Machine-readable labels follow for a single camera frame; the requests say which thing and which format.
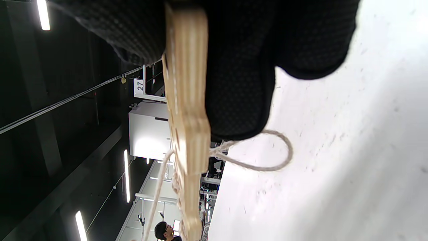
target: string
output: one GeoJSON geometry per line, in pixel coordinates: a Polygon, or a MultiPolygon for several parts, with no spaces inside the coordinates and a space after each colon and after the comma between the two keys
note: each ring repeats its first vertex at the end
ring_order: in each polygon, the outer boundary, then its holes
{"type": "MultiPolygon", "coordinates": [[[[246,163],[242,163],[240,161],[237,161],[231,157],[228,157],[227,155],[225,155],[223,153],[223,151],[226,151],[231,146],[239,143],[236,141],[224,142],[218,147],[210,148],[209,157],[215,157],[219,160],[230,162],[230,163],[233,163],[235,165],[241,166],[243,168],[254,170],[254,171],[259,171],[259,172],[274,172],[274,171],[278,171],[278,170],[284,168],[285,166],[287,166],[291,162],[291,159],[293,158],[293,146],[291,145],[290,140],[284,134],[282,134],[278,131],[275,131],[275,130],[263,130],[260,134],[269,134],[269,135],[276,136],[276,137],[280,138],[282,141],[284,141],[284,143],[287,145],[287,148],[288,148],[287,157],[280,164],[275,165],[275,166],[271,166],[271,167],[253,166],[250,164],[246,164],[246,163]]],[[[159,201],[159,196],[161,193],[163,179],[164,179],[165,173],[166,173],[166,167],[167,167],[168,162],[169,162],[173,153],[174,153],[174,150],[172,150],[172,149],[166,153],[166,155],[163,159],[162,165],[160,167],[160,170],[159,170],[159,175],[158,175],[159,181],[156,185],[155,198],[153,200],[153,205],[152,205],[152,208],[150,210],[150,217],[149,217],[147,229],[144,232],[144,239],[143,239],[144,241],[147,241],[147,239],[149,237],[149,229],[152,226],[153,219],[155,217],[156,205],[159,201]]],[[[181,187],[180,187],[180,183],[178,181],[178,175],[176,174],[176,169],[175,169],[174,175],[172,177],[172,189],[178,195],[177,206],[181,210],[181,201],[180,201],[181,187]]],[[[182,238],[183,241],[187,241],[187,237],[185,236],[185,234],[186,234],[185,226],[184,226],[184,222],[182,220],[180,222],[180,237],[182,238]]]]}

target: black glove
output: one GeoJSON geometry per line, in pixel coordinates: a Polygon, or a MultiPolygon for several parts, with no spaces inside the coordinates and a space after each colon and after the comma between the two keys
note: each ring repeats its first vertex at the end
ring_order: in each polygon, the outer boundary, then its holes
{"type": "MultiPolygon", "coordinates": [[[[125,61],[151,64],[165,49],[160,0],[51,0],[110,43],[125,61]]],[[[274,67],[299,79],[331,74],[345,60],[359,0],[201,0],[208,16],[205,108],[214,137],[263,130],[274,67]]]]}

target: cable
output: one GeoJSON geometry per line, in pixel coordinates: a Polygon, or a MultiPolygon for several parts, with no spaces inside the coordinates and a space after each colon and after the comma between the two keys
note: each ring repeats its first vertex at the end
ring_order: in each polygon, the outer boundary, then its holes
{"type": "Polygon", "coordinates": [[[149,80],[146,81],[146,83],[148,83],[149,81],[151,81],[152,79],[156,78],[156,76],[160,75],[163,71],[161,71],[160,73],[158,73],[157,75],[151,77],[149,80]]]}
{"type": "Polygon", "coordinates": [[[38,116],[40,116],[40,115],[44,114],[44,113],[47,113],[47,112],[49,112],[49,111],[51,111],[51,110],[53,110],[53,109],[56,109],[56,108],[58,108],[58,107],[60,107],[60,106],[62,106],[62,105],[64,105],[64,104],[66,104],[66,103],[68,103],[68,102],[70,102],[70,101],[72,101],[72,100],[74,100],[74,99],[79,98],[80,96],[83,96],[83,95],[85,95],[85,94],[87,94],[87,93],[89,93],[89,92],[92,92],[92,91],[94,91],[94,90],[98,89],[98,88],[99,88],[99,87],[101,87],[101,86],[104,86],[104,85],[109,84],[109,83],[111,83],[111,82],[113,82],[113,81],[115,81],[115,80],[118,80],[118,79],[122,78],[123,76],[126,76],[126,75],[128,75],[128,74],[132,74],[132,73],[134,73],[134,72],[137,72],[138,70],[140,70],[140,69],[141,69],[141,68],[143,68],[143,67],[144,67],[144,66],[140,66],[140,67],[138,67],[138,68],[135,68],[135,69],[133,69],[133,70],[130,70],[130,71],[128,71],[128,72],[126,72],[126,73],[124,73],[124,74],[121,74],[121,75],[116,76],[116,77],[114,77],[114,78],[111,78],[111,79],[109,79],[109,80],[107,80],[107,81],[105,81],[105,82],[103,82],[103,83],[101,83],[101,84],[99,84],[99,85],[96,85],[96,86],[94,86],[94,87],[92,87],[92,88],[90,88],[90,89],[88,89],[88,90],[86,90],[86,91],[84,91],[84,92],[81,92],[81,93],[79,93],[79,94],[72,95],[71,97],[69,97],[69,98],[67,98],[67,99],[63,99],[63,100],[61,100],[61,101],[59,101],[59,102],[57,102],[57,103],[55,103],[55,104],[49,105],[49,106],[47,106],[47,107],[45,107],[45,108],[43,108],[43,109],[41,109],[41,110],[38,110],[38,111],[36,111],[36,112],[34,112],[34,113],[31,113],[31,114],[29,114],[28,116],[22,117],[22,118],[21,118],[21,119],[19,119],[19,120],[16,120],[16,121],[14,121],[14,122],[12,122],[12,123],[10,123],[10,124],[8,124],[8,125],[3,126],[3,127],[0,129],[0,134],[3,134],[3,133],[5,133],[5,132],[6,132],[6,131],[8,131],[8,130],[11,130],[11,129],[13,129],[13,128],[17,127],[17,126],[20,126],[20,125],[22,125],[22,124],[24,124],[24,123],[26,123],[26,122],[28,122],[28,121],[30,121],[30,120],[32,120],[32,119],[34,119],[34,118],[36,118],[36,117],[38,117],[38,116]]]}
{"type": "MultiPolygon", "coordinates": [[[[132,160],[132,161],[129,163],[128,167],[130,167],[130,166],[131,166],[131,164],[132,164],[134,161],[135,161],[135,159],[134,159],[134,160],[132,160]]],[[[117,184],[120,182],[120,180],[122,179],[123,175],[125,175],[125,172],[123,172],[123,173],[122,173],[122,175],[120,176],[119,180],[117,180],[116,184],[115,184],[115,185],[113,186],[113,188],[111,189],[111,191],[110,191],[110,193],[108,194],[107,198],[104,200],[104,202],[103,202],[103,204],[101,205],[100,209],[98,209],[97,214],[95,214],[95,217],[92,219],[91,223],[89,224],[88,228],[86,229],[86,234],[88,234],[88,230],[89,230],[89,228],[90,228],[90,227],[91,227],[91,225],[94,223],[95,218],[96,218],[96,217],[98,216],[98,214],[100,213],[100,211],[101,211],[101,209],[103,208],[104,204],[107,202],[108,198],[110,197],[110,194],[113,192],[113,190],[116,190],[116,186],[117,186],[117,184]]]]}

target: white cabinet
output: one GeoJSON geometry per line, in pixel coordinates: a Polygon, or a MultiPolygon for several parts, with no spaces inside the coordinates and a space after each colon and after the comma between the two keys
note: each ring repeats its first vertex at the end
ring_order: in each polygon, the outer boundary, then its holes
{"type": "Polygon", "coordinates": [[[130,155],[162,160],[170,143],[166,104],[141,102],[129,112],[130,155]]]}

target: wooden stick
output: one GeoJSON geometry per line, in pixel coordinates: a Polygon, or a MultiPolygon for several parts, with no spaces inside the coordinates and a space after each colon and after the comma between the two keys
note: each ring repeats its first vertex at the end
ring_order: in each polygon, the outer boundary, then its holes
{"type": "Polygon", "coordinates": [[[162,57],[169,127],[176,154],[178,205],[188,241],[201,238],[200,175],[208,169],[211,129],[205,112],[208,20],[202,8],[166,3],[162,57]]]}

